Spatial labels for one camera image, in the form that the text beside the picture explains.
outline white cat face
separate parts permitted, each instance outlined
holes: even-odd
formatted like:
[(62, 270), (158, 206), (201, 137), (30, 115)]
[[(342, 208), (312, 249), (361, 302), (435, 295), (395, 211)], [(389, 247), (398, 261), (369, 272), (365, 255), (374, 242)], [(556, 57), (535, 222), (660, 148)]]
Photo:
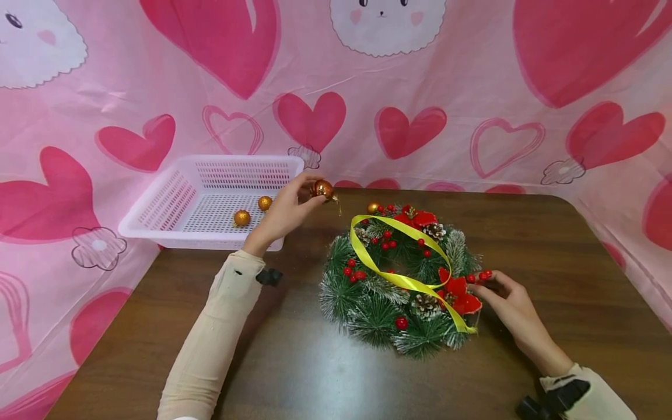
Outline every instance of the white cat face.
[(343, 45), (374, 57), (425, 48), (445, 12), (445, 0), (331, 0), (331, 21)]
[(87, 47), (53, 0), (0, 0), (0, 87), (35, 87), (84, 63)]

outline beige sleeve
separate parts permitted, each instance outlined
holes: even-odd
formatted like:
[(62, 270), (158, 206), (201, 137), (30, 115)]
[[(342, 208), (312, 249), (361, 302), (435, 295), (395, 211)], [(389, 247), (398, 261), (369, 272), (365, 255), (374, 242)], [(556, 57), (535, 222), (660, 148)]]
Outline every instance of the beige sleeve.
[(214, 278), (208, 301), (168, 375), (158, 420), (210, 420), (238, 338), (261, 284), (263, 260), (244, 251), (229, 255)]
[(590, 369), (575, 364), (569, 373), (561, 378), (541, 378), (546, 392), (560, 388), (574, 379), (590, 383), (590, 389), (577, 401), (574, 407), (565, 413), (568, 420), (633, 420), (634, 413), (623, 400), (616, 395), (600, 375)]

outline yellow ribbon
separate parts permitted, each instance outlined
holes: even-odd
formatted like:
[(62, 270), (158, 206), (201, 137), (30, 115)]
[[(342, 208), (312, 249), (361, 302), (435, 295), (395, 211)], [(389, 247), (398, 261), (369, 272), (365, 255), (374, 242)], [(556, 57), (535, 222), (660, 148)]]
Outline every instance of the yellow ribbon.
[(357, 225), (357, 223), (361, 222), (364, 219), (369, 218), (378, 219), (384, 224), (387, 224), (388, 226), (395, 228), (399, 232), (402, 232), (403, 234), (415, 239), (416, 241), (418, 239), (423, 239), (425, 241), (425, 245), (427, 245), (429, 248), (432, 248), (434, 251), (438, 252), (439, 255), (441, 255), (443, 259), (446, 260), (446, 264), (448, 265), (448, 273), (452, 275), (452, 267), (450, 266), (450, 260), (448, 259), (448, 256), (446, 255), (444, 250), (441, 249), (439, 244), (436, 243), (436, 241), (434, 241), (430, 236), (427, 236), (424, 233), (422, 233), (420, 230), (412, 228), (405, 223), (399, 222), (398, 220), (389, 217), (369, 216), (366, 214), (360, 214), (359, 216), (355, 216), (352, 218), (352, 223), (350, 224), (350, 243), (352, 244), (352, 249), (355, 250), (355, 253), (359, 257), (360, 261), (364, 265), (369, 267), (371, 270), (376, 272), (376, 274), (378, 274), (380, 277), (384, 278), (385, 280), (394, 284), (395, 286), (398, 286), (402, 289), (414, 290), (416, 292), (428, 294), (430, 296), (437, 298), (438, 300), (443, 302), (443, 304), (448, 309), (450, 316), (453, 318), (453, 321), (455, 322), (455, 327), (459, 332), (469, 334), (476, 333), (477, 332), (476, 328), (468, 327), (467, 324), (464, 322), (464, 319), (462, 319), (462, 317), (460, 316), (460, 314), (458, 314), (452, 308), (452, 306), (450, 306), (448, 302), (446, 302), (441, 296), (439, 296), (436, 292), (434, 292), (434, 289), (441, 288), (446, 283), (440, 284), (438, 286), (433, 286), (421, 283), (407, 276), (402, 276), (401, 274), (384, 273), (380, 271), (380, 269), (378, 269), (378, 266), (376, 265), (376, 263), (374, 263), (374, 260), (366, 251), (366, 247), (364, 246), (364, 244), (362, 244), (360, 239), (357, 237), (357, 234), (355, 233), (355, 226)]

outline black band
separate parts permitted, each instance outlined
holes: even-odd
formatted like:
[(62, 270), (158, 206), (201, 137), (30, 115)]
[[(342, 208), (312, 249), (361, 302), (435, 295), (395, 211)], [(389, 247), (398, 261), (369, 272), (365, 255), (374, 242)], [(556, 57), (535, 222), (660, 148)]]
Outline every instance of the black band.
[(571, 410), (590, 390), (590, 382), (574, 379), (560, 388), (549, 391), (542, 404), (526, 396), (518, 405), (516, 414), (523, 420), (560, 419), (559, 415)]
[(264, 286), (275, 287), (280, 282), (280, 279), (282, 279), (282, 273), (274, 268), (263, 270), (257, 274), (257, 281)]

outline pink fabric backdrop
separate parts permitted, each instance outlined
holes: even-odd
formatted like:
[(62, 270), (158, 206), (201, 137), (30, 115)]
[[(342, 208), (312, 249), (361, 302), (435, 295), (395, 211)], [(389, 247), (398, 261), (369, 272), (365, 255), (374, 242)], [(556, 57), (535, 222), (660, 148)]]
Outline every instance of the pink fabric backdrop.
[(670, 27), (667, 0), (0, 0), (0, 419), (48, 412), (159, 252), (121, 217), (192, 153), (560, 196), (672, 326)]

